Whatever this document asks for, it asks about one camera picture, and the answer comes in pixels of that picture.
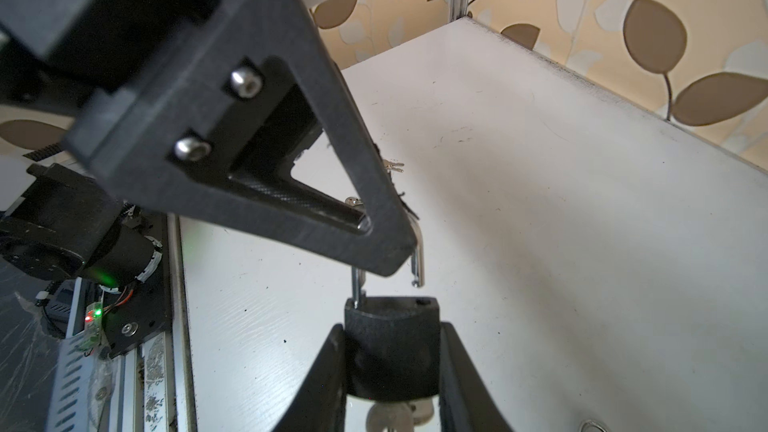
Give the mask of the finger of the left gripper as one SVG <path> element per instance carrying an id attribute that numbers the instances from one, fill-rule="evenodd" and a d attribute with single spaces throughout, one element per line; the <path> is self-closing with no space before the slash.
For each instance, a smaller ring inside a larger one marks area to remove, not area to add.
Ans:
<path id="1" fill-rule="evenodd" d="M 113 196 L 394 274 L 405 207 L 302 0 L 220 0 L 122 88 L 93 97 L 66 149 Z"/>

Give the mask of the small blue padlock key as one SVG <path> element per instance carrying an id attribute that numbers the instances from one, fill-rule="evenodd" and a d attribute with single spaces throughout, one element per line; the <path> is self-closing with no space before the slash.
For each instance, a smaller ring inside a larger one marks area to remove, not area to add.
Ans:
<path id="1" fill-rule="evenodd" d="M 608 428 L 600 421 L 586 419 L 581 422 L 579 432 L 609 432 Z"/>

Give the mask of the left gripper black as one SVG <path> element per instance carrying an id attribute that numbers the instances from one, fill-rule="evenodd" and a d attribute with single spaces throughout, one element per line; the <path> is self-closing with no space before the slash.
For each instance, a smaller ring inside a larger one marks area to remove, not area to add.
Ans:
<path id="1" fill-rule="evenodd" d="M 1 28 L 48 69 L 116 90 L 180 24 L 222 0 L 1 0 Z"/>

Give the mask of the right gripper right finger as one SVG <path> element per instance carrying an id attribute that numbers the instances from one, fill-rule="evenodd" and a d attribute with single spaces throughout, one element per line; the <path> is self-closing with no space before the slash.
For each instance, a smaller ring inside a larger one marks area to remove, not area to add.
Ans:
<path id="1" fill-rule="evenodd" d="M 448 322 L 441 323 L 439 415 L 442 431 L 512 431 Z"/>

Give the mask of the black padlock with keys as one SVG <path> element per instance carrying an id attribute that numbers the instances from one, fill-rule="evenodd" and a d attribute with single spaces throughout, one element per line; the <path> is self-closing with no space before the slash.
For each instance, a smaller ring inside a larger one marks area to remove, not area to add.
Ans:
<path id="1" fill-rule="evenodd" d="M 351 269 L 345 306 L 347 394 L 371 403 L 367 431 L 414 431 L 435 416 L 440 309 L 428 296 L 368 296 Z"/>

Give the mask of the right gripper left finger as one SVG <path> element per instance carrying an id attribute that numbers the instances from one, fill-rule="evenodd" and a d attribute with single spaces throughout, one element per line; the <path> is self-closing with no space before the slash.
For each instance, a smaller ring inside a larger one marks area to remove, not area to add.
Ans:
<path id="1" fill-rule="evenodd" d="M 345 430 L 347 374 L 345 332 L 334 325 L 274 432 Z"/>

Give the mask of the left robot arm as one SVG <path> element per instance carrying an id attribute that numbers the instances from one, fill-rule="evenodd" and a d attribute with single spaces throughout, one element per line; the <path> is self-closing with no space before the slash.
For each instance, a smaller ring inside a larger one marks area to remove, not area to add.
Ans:
<path id="1" fill-rule="evenodd" d="M 419 240 L 301 0 L 1 0 L 1 101 L 73 118 L 74 172 L 1 218 L 25 273 L 128 284 L 157 259 L 126 204 L 380 276 Z"/>

